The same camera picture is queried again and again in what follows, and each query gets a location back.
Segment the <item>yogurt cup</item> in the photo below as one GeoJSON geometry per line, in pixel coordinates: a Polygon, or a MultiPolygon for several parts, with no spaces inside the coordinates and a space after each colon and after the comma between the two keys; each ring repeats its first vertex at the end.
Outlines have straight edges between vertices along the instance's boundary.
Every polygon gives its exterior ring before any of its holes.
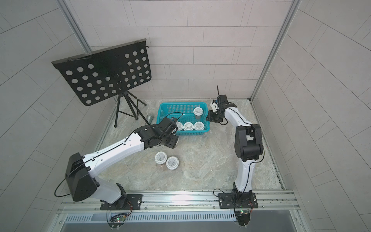
{"type": "Polygon", "coordinates": [[[185,130],[185,131],[192,131],[192,130],[194,130],[194,124],[191,123],[191,122],[186,122],[183,125],[183,130],[185,130]]]}
{"type": "Polygon", "coordinates": [[[160,151],[158,152],[156,155],[155,155],[155,162],[159,165],[163,165],[166,163],[167,161],[167,154],[163,151],[160,151]]]}
{"type": "Polygon", "coordinates": [[[169,157],[166,161],[166,166],[169,170],[175,170],[179,166],[179,159],[177,157],[169,157]]]}
{"type": "Polygon", "coordinates": [[[183,127],[183,124],[181,122],[177,121],[176,122],[176,125],[177,125],[177,128],[178,128],[177,129],[178,131],[182,131],[183,130],[184,127],[183,127]]]}
{"type": "Polygon", "coordinates": [[[200,120],[203,115],[203,109],[201,107],[196,107],[193,110],[193,114],[196,120],[200,120]]]}
{"type": "Polygon", "coordinates": [[[196,131],[203,131],[203,130],[205,130],[205,125],[201,121],[197,121],[194,124],[194,130],[196,130],[196,131]]]}

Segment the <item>teal plastic basket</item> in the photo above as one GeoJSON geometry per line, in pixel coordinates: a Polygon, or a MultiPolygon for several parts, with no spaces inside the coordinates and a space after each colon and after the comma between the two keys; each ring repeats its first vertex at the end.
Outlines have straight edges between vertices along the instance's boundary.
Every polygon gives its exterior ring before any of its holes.
{"type": "Polygon", "coordinates": [[[210,122],[206,120],[208,114],[208,106],[204,102],[165,102],[159,106],[157,114],[157,124],[159,124],[163,118],[180,118],[178,121],[183,125],[187,122],[195,125],[196,122],[200,121],[204,124],[203,130],[178,130],[175,135],[178,136],[193,136],[203,135],[210,130],[210,122]],[[203,114],[200,119],[196,119],[193,110],[196,107],[200,107],[203,110],[203,114]]]}

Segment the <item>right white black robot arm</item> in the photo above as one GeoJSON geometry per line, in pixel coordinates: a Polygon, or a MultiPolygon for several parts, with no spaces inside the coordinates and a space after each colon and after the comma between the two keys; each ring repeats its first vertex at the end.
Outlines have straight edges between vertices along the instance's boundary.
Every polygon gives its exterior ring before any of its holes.
{"type": "Polygon", "coordinates": [[[251,200],[254,168],[264,159],[261,127],[248,121],[226,95],[219,95],[211,102],[211,107],[207,121],[221,124],[225,120],[235,127],[234,150],[240,160],[232,199],[234,203],[251,200]]]}

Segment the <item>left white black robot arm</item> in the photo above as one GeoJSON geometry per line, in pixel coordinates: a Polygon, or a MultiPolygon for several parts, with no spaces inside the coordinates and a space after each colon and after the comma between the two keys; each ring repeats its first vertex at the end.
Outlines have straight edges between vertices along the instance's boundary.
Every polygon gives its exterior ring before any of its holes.
{"type": "Polygon", "coordinates": [[[177,119],[164,118],[159,124],[145,125],[135,129],[128,137],[94,153],[70,156],[65,180],[72,200],[81,202],[87,198],[114,204],[125,195],[121,185],[99,179],[105,169],[148,148],[166,146],[175,148],[179,137],[177,119]]]}

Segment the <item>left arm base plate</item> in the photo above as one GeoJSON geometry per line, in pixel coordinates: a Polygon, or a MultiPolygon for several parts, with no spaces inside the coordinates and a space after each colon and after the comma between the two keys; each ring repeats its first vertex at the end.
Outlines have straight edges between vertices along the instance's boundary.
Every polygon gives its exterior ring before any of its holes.
{"type": "Polygon", "coordinates": [[[100,210],[139,210],[142,198],[142,194],[124,194],[112,204],[101,202],[100,210]]]}

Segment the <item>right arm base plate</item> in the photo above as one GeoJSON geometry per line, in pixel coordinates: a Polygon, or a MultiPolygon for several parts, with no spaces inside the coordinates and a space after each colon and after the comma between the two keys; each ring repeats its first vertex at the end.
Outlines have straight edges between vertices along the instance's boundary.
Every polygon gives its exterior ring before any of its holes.
{"type": "Polygon", "coordinates": [[[258,200],[254,192],[245,192],[241,197],[232,193],[219,193],[220,209],[256,209],[259,207],[258,200]]]}

